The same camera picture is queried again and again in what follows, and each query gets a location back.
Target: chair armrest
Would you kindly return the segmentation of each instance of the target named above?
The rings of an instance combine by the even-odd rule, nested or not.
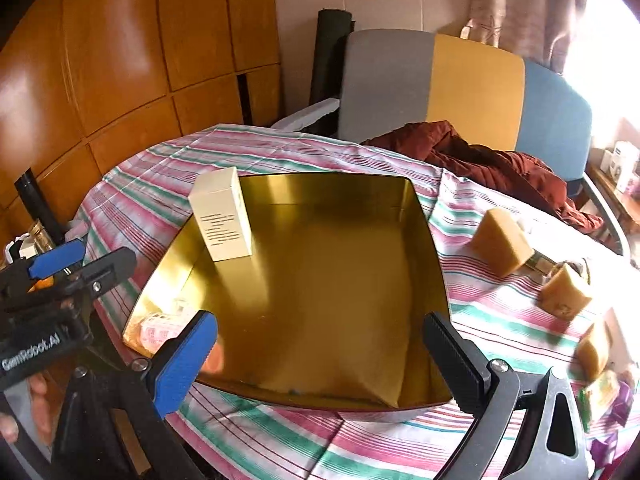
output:
[[[335,112],[339,107],[340,99],[329,97],[324,101],[302,108],[302,110],[279,120],[272,126],[272,128],[275,130],[284,130],[286,132],[299,132],[302,128],[311,126],[321,117],[330,114],[331,112]]]
[[[629,248],[629,242],[626,240],[626,236],[622,231],[622,227],[620,227],[618,219],[613,214],[613,211],[602,196],[600,190],[598,190],[586,173],[582,174],[582,182],[584,184],[584,191],[598,208],[598,212],[602,215],[602,219],[604,220],[609,233],[617,239],[618,248],[620,249],[619,254],[621,254],[625,260],[630,262],[631,249]]]

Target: striped tablecloth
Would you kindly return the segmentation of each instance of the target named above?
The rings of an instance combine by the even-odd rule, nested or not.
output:
[[[87,257],[121,246],[138,266],[131,280],[105,295],[98,313],[115,342],[136,298],[165,249],[191,214],[188,192],[196,176],[236,166],[241,174],[345,171],[411,179],[429,219],[444,272],[452,320],[488,358],[517,370],[544,373],[567,368],[594,312],[568,327],[535,307],[540,279],[526,271],[498,280],[465,247],[483,213],[501,206],[524,215],[565,258],[591,256],[627,272],[606,248],[546,214],[448,171],[377,148],[300,133],[219,125],[163,142],[111,170],[82,202],[78,218],[90,226]],[[127,351],[120,344],[120,351]],[[496,478],[513,445],[522,412],[516,412],[486,477]],[[194,384],[180,410],[167,417],[174,429],[228,478],[432,478],[460,442],[471,416],[454,402],[402,424],[341,422],[276,409]],[[640,428],[640,402],[624,429],[603,420],[590,438],[620,430],[618,452]]]

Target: human hand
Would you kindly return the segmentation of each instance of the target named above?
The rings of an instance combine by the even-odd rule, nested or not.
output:
[[[45,381],[42,374],[32,375],[28,381],[33,423],[42,443],[49,446],[52,439],[52,423],[49,403],[45,398],[47,381]],[[13,444],[18,440],[18,424],[12,416],[0,413],[0,434],[9,444]]]

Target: yellow sponge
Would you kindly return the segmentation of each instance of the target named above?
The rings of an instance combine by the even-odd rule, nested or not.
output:
[[[595,381],[607,365],[610,346],[611,337],[606,323],[601,319],[594,321],[582,334],[575,356],[589,382]]]
[[[500,208],[484,214],[470,246],[498,278],[519,269],[534,253],[522,229]]]
[[[568,264],[559,266],[540,289],[539,306],[559,319],[571,321],[593,299],[591,285]]]

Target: multicolored chair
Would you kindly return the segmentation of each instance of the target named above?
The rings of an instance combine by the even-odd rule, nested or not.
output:
[[[617,250],[628,242],[584,173],[591,108],[558,74],[505,50],[418,30],[349,35],[340,98],[278,121],[298,131],[339,108],[337,137],[363,142],[406,123],[449,121],[471,144],[517,150],[543,160],[567,182],[580,181]]]

